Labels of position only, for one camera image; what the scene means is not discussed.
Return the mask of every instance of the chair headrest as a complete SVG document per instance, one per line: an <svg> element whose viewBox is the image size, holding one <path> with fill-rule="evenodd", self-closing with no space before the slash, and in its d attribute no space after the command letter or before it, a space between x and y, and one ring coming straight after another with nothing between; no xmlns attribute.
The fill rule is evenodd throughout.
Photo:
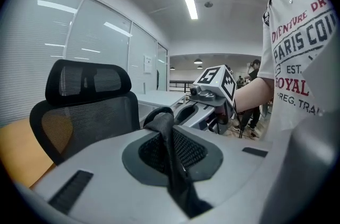
<svg viewBox="0 0 340 224"><path fill-rule="evenodd" d="M117 65L58 60L48 76L45 97L64 106L114 98L131 90L125 70Z"/></svg>

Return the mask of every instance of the black pants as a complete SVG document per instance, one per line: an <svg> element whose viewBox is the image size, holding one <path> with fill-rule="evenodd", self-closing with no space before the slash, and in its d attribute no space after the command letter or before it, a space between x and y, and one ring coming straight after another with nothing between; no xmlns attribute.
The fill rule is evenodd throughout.
<svg viewBox="0 0 340 224"><path fill-rule="evenodd" d="M250 127L255 128L257 125L257 122L260 119L260 107L256 107L254 109L250 109L244 112L244 115L241 120L241 129L244 130L246 127L251 115L253 115L253 120L250 122Z"/></svg>

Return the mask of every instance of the white t-shirt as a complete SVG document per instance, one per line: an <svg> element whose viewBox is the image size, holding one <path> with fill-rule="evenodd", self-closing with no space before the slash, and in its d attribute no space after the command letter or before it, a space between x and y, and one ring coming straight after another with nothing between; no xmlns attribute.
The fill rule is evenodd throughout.
<svg viewBox="0 0 340 224"><path fill-rule="evenodd" d="M318 115L301 73L335 32L337 17L329 0L270 0L263 15L263 54L258 77L274 79L274 106L264 140Z"/></svg>

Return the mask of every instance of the person in white t-shirt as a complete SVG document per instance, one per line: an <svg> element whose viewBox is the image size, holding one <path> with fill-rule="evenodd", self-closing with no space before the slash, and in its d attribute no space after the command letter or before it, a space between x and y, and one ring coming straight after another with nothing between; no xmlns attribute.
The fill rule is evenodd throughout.
<svg viewBox="0 0 340 224"><path fill-rule="evenodd" d="M330 0L269 0L263 17L263 53L258 78L235 94L237 112L268 102L274 106L265 140L293 129L322 111L302 72L337 29Z"/></svg>

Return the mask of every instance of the glass wall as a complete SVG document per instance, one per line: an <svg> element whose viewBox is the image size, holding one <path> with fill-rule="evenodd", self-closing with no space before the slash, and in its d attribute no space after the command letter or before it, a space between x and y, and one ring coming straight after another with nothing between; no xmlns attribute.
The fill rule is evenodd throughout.
<svg viewBox="0 0 340 224"><path fill-rule="evenodd" d="M156 90L157 40L97 0L9 0L1 13L0 127L45 100L58 59L115 64L129 73L132 91ZM140 106L142 118L150 111Z"/></svg>
<svg viewBox="0 0 340 224"><path fill-rule="evenodd" d="M157 44L157 90L167 90L167 73L168 73L168 51Z"/></svg>

